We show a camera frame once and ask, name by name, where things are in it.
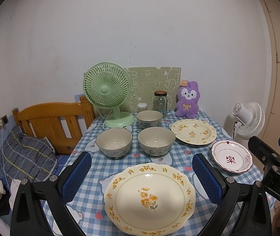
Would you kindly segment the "small red white plate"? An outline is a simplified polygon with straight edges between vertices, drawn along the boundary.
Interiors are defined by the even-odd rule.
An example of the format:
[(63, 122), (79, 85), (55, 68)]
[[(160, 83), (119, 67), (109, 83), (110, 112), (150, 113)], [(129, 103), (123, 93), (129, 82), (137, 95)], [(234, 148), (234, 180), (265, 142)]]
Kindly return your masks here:
[(222, 169), (235, 174), (247, 172), (253, 165), (250, 151), (243, 145), (222, 140), (213, 144), (211, 148), (213, 160)]

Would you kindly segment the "round yellow floral plate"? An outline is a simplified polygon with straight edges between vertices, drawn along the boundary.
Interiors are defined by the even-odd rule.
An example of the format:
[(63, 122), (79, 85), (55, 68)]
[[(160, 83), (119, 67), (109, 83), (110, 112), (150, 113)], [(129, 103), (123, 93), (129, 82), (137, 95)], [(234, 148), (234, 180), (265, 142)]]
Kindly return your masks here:
[(213, 126), (197, 119), (176, 121), (172, 124), (171, 131), (178, 140), (195, 146), (210, 144), (217, 137), (217, 132)]

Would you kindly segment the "ceramic bowl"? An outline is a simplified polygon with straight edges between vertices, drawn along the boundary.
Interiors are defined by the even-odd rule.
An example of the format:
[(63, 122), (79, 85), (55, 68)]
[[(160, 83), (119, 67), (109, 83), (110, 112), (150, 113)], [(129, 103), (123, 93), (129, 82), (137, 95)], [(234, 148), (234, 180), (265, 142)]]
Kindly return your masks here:
[(163, 114), (155, 110), (141, 111), (136, 114), (137, 124), (140, 129), (158, 127), (162, 118)]
[(99, 149), (112, 159), (126, 156), (132, 145), (133, 135), (124, 128), (112, 128), (100, 133), (96, 138)]
[(137, 140), (145, 153), (158, 157), (169, 152), (176, 137), (170, 129), (149, 127), (139, 132)]

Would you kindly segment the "white standing fan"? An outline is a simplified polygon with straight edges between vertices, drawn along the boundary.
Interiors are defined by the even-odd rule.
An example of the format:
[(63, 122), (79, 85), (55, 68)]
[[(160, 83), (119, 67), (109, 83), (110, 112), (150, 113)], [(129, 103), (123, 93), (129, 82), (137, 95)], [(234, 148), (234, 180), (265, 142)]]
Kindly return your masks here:
[(232, 108), (236, 133), (243, 140), (258, 136), (265, 124), (265, 112), (256, 102), (239, 103)]

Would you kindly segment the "grey plaid pillow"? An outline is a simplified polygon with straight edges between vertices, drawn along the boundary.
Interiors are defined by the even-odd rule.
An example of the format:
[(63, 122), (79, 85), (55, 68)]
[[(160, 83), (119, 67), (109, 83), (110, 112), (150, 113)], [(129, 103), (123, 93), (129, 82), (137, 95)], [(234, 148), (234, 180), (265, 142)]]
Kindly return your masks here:
[(45, 181), (57, 166), (55, 149), (48, 138), (30, 137), (20, 126), (12, 128), (0, 148), (0, 169), (8, 183), (24, 178)]

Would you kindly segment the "large scalloped yellow floral plate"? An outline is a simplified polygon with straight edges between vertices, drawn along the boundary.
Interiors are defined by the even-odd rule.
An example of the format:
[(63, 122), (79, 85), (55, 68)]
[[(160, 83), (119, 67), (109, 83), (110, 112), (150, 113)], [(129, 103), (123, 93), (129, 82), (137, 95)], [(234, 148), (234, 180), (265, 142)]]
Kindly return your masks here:
[(179, 170), (152, 162), (113, 176), (104, 192), (105, 212), (130, 235), (169, 235), (193, 215), (196, 193)]

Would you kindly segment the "wooden bed headboard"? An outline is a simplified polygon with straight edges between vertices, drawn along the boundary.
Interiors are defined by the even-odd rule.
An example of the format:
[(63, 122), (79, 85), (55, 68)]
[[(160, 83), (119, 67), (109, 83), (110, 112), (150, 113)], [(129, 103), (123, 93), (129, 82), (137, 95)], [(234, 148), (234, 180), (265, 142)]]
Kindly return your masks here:
[(15, 123), (26, 135), (37, 138), (48, 138), (57, 153), (72, 153), (83, 133), (79, 117), (89, 127), (95, 119), (93, 105), (85, 96), (79, 102), (51, 102), (33, 105), (19, 111), (13, 109)]

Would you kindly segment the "purple plush bunny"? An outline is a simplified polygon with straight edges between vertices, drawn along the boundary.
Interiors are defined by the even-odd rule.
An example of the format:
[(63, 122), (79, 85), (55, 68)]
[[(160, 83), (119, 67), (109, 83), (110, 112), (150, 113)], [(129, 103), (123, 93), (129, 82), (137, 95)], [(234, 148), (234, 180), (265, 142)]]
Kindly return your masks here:
[(177, 91), (176, 116), (193, 119), (198, 113), (199, 86), (195, 81), (182, 81)]

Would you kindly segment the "glass jar with black lid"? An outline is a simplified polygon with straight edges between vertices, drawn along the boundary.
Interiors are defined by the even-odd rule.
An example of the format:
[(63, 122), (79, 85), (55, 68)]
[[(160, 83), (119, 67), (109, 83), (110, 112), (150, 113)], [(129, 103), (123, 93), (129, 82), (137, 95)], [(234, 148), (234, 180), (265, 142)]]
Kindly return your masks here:
[(167, 115), (167, 92), (155, 91), (153, 109), (162, 113), (165, 117)]

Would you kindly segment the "blue checkered tablecloth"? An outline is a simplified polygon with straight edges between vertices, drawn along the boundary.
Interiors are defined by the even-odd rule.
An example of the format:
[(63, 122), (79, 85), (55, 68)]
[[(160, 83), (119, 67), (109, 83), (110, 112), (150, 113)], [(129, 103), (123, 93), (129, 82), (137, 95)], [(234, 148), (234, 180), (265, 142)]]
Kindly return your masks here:
[(134, 139), (122, 159), (108, 158), (97, 146), (104, 132), (94, 120), (67, 160), (87, 151), (91, 168), (73, 201), (70, 214), (84, 235), (197, 235), (215, 212), (192, 168), (196, 153), (213, 162), (211, 145), (176, 140), (166, 155), (147, 155), (137, 140), (140, 128), (128, 127)]

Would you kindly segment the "green cartoon board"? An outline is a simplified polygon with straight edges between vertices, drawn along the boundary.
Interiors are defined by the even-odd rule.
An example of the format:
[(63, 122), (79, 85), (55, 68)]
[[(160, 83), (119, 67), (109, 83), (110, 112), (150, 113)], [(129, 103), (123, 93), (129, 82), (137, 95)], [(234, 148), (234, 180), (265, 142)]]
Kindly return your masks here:
[(141, 102), (147, 103), (147, 109), (152, 110), (155, 91), (167, 92), (167, 109), (172, 110), (175, 108), (176, 93), (181, 77), (180, 68), (135, 67), (126, 68), (125, 70), (130, 79), (130, 94), (125, 103), (120, 106), (121, 111), (136, 113), (137, 104)]

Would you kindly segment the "green desk fan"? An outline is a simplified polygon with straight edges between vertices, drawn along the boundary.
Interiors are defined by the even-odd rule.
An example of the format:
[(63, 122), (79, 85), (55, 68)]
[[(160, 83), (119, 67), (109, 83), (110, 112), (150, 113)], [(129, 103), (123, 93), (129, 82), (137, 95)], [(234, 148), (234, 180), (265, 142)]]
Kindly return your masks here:
[(127, 127), (134, 123), (133, 114), (120, 110), (130, 94), (130, 79), (121, 66), (110, 62), (94, 65), (84, 73), (82, 86), (93, 106), (111, 110), (105, 119), (106, 127)]

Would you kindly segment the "wall power socket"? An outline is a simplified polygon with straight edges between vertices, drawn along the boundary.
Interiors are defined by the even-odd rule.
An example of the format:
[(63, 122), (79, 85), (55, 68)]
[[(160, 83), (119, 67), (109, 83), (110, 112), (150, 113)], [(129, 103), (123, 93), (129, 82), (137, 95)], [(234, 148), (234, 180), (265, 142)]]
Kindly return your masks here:
[(5, 125), (8, 124), (8, 117), (4, 115), (3, 117), (0, 118), (0, 129), (2, 129)]

